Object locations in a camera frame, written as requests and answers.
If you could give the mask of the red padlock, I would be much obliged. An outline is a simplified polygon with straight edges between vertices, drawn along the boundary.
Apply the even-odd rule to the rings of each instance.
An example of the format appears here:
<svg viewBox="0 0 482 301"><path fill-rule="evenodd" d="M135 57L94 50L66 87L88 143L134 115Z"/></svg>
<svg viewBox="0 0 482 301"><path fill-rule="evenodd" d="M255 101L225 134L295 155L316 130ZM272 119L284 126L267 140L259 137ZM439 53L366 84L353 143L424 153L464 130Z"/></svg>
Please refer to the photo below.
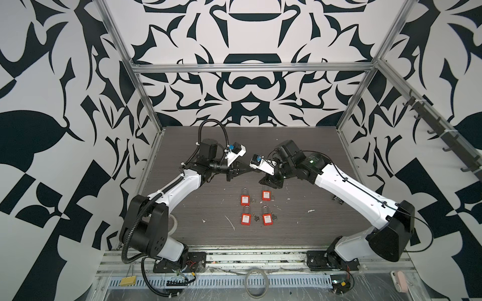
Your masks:
<svg viewBox="0 0 482 301"><path fill-rule="evenodd" d="M262 186L262 193L261 193L262 201L273 201L275 197L273 195L273 189L268 185Z"/></svg>
<svg viewBox="0 0 482 301"><path fill-rule="evenodd" d="M271 226L277 221L277 216L272 212L268 205L262 207L262 220L264 226Z"/></svg>
<svg viewBox="0 0 482 301"><path fill-rule="evenodd" d="M242 209L242 215L240 223L244 226L250 226L252 222L260 222L259 215L256 215L253 211L251 206L247 205L244 206Z"/></svg>
<svg viewBox="0 0 482 301"><path fill-rule="evenodd" d="M251 203L251 196L247 188L242 188L240 203L242 206L248 206Z"/></svg>

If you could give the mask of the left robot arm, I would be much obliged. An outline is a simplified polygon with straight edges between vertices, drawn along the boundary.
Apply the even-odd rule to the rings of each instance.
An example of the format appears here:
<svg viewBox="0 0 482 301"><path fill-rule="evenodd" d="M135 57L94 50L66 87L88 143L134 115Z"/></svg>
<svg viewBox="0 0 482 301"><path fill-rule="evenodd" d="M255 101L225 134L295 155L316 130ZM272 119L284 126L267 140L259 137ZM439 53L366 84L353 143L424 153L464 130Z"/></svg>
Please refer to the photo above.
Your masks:
<svg viewBox="0 0 482 301"><path fill-rule="evenodd" d="M148 196L135 196L128 207L119 239L123 247L121 260L133 263L144 257L166 260L182 265L188 256L188 247L175 240L168 233L169 216L172 211L191 193L218 174L224 174L227 181L251 172L248 164L240 161L246 148L237 142L230 143L227 129L218 120L225 139L221 155L217 154L218 142L203 139L202 131L210 123L205 120L198 128L198 141L193 154L182 163L179 175L165 187Z"/></svg>

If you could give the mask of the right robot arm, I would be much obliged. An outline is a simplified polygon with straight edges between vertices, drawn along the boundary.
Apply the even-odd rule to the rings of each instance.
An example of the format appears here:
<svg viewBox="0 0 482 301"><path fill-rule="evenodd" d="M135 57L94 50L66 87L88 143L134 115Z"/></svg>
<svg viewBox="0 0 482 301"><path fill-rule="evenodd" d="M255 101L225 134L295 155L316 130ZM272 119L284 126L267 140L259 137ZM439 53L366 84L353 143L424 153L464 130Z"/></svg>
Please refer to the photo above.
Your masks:
<svg viewBox="0 0 482 301"><path fill-rule="evenodd" d="M333 194L370 223L365 231L335 239L326 251L329 257L340 263L370 255L399 261L415 233L417 217L412 204L376 193L344 173L326 154L301 150L293 140L282 142L273 153L272 159L257 154L251 159L251 168L265 174L262 185L281 189L286 179L307 181Z"/></svg>

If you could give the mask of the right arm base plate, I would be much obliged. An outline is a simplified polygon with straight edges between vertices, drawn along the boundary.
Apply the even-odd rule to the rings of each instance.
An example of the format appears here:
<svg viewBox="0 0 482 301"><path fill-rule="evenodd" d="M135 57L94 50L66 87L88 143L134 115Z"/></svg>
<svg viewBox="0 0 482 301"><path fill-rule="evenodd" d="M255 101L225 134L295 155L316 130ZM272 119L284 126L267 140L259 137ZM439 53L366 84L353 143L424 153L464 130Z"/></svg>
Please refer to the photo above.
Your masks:
<svg viewBox="0 0 482 301"><path fill-rule="evenodd" d="M307 251L306 264L312 272L320 271L359 271L359 261L344 261L334 251Z"/></svg>

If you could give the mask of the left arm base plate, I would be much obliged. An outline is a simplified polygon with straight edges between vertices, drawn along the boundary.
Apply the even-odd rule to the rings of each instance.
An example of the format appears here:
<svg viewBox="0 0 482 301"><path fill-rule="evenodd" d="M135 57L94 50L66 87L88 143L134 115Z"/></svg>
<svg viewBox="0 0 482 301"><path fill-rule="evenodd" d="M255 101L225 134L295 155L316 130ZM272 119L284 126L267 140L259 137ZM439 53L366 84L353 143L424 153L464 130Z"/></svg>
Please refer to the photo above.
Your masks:
<svg viewBox="0 0 482 301"><path fill-rule="evenodd" d="M175 270L182 272L198 272L205 268L207 261L206 252L184 252L178 261L167 259L157 260L154 263L154 273L170 273Z"/></svg>

